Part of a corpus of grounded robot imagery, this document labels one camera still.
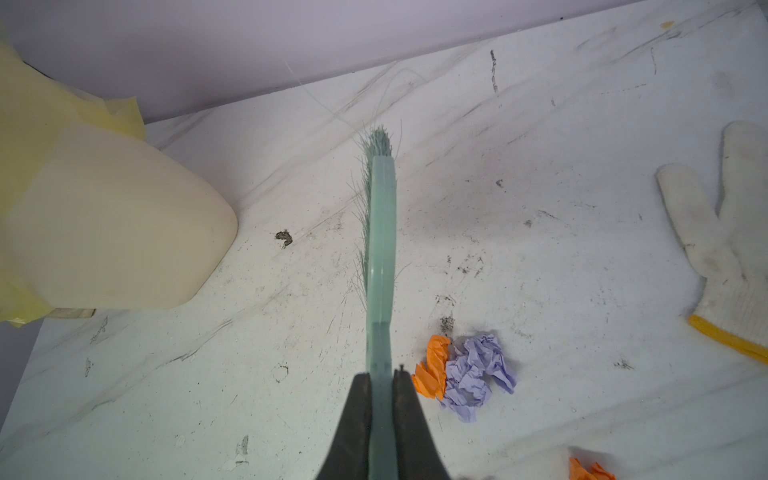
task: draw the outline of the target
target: glove yellow cuff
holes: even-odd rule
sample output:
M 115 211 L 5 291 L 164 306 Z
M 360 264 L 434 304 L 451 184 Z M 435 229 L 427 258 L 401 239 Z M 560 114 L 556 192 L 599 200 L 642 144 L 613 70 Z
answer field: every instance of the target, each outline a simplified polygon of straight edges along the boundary
M 724 345 L 728 345 L 730 348 L 735 349 L 746 356 L 750 356 L 759 362 L 768 364 L 768 348 L 728 333 L 698 315 L 689 316 L 688 323 L 711 339 L 715 339 Z

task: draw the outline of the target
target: dust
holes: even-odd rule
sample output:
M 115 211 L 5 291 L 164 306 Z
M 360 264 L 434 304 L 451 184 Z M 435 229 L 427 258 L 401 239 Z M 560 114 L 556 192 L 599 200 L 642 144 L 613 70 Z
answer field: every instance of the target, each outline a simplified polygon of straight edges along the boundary
M 440 333 L 448 338 L 453 338 L 453 326 L 455 321 L 453 315 L 442 317 L 440 319 Z

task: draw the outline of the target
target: purple crumpled paper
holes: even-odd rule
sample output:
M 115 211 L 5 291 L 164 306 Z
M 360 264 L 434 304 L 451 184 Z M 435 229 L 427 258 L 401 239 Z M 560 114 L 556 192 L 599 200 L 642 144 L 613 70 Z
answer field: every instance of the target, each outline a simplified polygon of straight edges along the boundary
M 491 376 L 507 393 L 515 391 L 515 379 L 504 363 L 502 348 L 493 335 L 478 335 L 456 347 L 455 358 L 445 364 L 445 396 L 440 401 L 465 423 L 476 420 L 475 411 L 491 397 L 491 388 L 483 376 Z

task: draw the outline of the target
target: crumpled paper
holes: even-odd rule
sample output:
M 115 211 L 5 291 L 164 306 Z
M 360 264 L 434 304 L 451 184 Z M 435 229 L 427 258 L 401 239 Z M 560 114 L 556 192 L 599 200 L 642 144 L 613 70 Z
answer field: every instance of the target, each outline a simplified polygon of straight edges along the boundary
M 428 399 L 437 397 L 442 400 L 445 395 L 445 363 L 448 361 L 448 337 L 433 335 L 427 344 L 427 364 L 421 362 L 416 366 L 416 372 L 411 375 L 416 392 Z
M 591 466 L 592 473 L 587 472 L 576 458 L 571 457 L 570 463 L 569 480 L 616 480 L 616 475 L 606 472 L 605 468 L 597 462 Z
M 491 388 L 483 379 L 491 376 L 505 392 L 515 391 L 515 379 L 507 370 L 502 348 L 493 335 L 478 335 L 456 347 L 456 356 L 445 364 L 444 409 L 456 412 L 462 422 L 473 423 L 475 412 L 491 397 Z

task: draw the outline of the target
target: beige plastic container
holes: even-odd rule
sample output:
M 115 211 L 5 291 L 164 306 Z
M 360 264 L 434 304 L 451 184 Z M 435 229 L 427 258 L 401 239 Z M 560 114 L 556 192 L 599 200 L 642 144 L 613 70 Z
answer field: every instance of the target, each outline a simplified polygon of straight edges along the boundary
M 49 159 L 0 234 L 13 270 L 51 306 L 180 305 L 237 233 L 208 183 L 136 138 L 75 124 Z

